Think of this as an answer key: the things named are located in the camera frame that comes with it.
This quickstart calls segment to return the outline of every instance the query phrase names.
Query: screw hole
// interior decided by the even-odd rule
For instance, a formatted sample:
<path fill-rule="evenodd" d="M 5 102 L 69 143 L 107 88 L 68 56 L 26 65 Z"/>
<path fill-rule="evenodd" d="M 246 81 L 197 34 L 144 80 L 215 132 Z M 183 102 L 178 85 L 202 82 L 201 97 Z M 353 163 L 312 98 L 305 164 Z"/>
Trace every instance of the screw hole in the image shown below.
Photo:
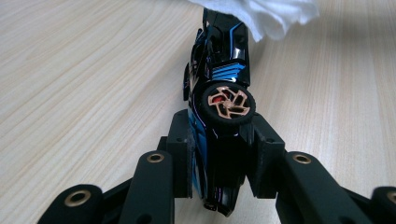
<path fill-rule="evenodd" d="M 143 214 L 143 215 L 141 215 L 140 217 L 137 218 L 136 223 L 137 224 L 148 224 L 148 223 L 151 222 L 151 220 L 152 220 L 151 215 Z"/>
<path fill-rule="evenodd" d="M 213 203 L 204 203 L 204 208 L 212 211 L 216 211 L 216 206 Z"/>
<path fill-rule="evenodd" d="M 306 157 L 305 155 L 301 155 L 301 154 L 296 154 L 293 156 L 293 159 L 299 163 L 302 164 L 309 164 L 311 163 L 311 159 L 309 159 L 308 157 Z"/>
<path fill-rule="evenodd" d="M 68 207 L 76 207 L 84 204 L 91 198 L 91 193 L 86 189 L 81 189 L 72 192 L 64 200 L 64 204 Z"/>
<path fill-rule="evenodd" d="M 149 162 L 160 162 L 163 161 L 164 156 L 163 154 L 160 153 L 155 153 L 155 154 L 151 154 L 148 156 L 148 161 Z"/>

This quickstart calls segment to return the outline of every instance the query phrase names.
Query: wheel rim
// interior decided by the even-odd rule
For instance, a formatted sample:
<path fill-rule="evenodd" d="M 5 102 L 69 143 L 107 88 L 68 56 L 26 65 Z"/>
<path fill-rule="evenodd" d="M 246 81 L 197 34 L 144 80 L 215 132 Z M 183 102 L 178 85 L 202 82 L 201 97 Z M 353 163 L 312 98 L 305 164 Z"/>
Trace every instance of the wheel rim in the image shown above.
<path fill-rule="evenodd" d="M 241 90 L 233 91 L 227 86 L 217 87 L 207 97 L 207 102 L 224 119 L 244 117 L 250 110 L 248 96 Z"/>

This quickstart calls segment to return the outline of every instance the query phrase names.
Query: toy car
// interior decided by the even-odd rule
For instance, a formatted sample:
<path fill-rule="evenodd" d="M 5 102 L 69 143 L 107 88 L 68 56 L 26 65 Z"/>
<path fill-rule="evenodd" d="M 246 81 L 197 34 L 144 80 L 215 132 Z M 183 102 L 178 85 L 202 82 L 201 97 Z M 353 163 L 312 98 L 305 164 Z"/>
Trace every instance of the toy car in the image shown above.
<path fill-rule="evenodd" d="M 204 9 L 184 73 L 196 145 L 192 181 L 204 207 L 226 217 L 245 180 L 254 134 L 250 122 L 256 106 L 249 84 L 248 28 L 232 15 Z"/>

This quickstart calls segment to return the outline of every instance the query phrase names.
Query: blue stripe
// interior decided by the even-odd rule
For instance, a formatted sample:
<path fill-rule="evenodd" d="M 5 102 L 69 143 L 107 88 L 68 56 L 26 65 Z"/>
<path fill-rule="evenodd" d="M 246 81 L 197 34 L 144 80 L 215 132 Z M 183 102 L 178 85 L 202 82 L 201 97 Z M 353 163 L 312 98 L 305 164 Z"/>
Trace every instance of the blue stripe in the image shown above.
<path fill-rule="evenodd" d="M 233 63 L 227 66 L 214 68 L 212 79 L 232 79 L 238 78 L 239 72 L 244 69 L 245 66 L 240 63 Z"/>
<path fill-rule="evenodd" d="M 233 30 L 238 28 L 238 26 L 241 24 L 242 22 L 239 22 L 233 28 L 230 29 L 230 59 L 233 57 Z"/>

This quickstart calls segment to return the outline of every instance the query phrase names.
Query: wood grain surface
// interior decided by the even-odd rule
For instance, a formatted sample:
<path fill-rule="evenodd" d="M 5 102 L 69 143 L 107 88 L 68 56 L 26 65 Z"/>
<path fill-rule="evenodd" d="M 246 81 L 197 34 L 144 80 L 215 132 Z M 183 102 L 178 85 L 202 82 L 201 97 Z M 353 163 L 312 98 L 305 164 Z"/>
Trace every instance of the wood grain surface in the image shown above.
<path fill-rule="evenodd" d="M 250 41 L 250 92 L 287 150 L 370 197 L 396 186 L 396 2 L 318 0 L 320 17 Z M 109 190 L 167 135 L 202 8 L 186 0 L 0 0 L 0 223 L 63 190 Z M 197 195 L 176 223 L 278 223 L 248 182 L 230 217 Z"/>

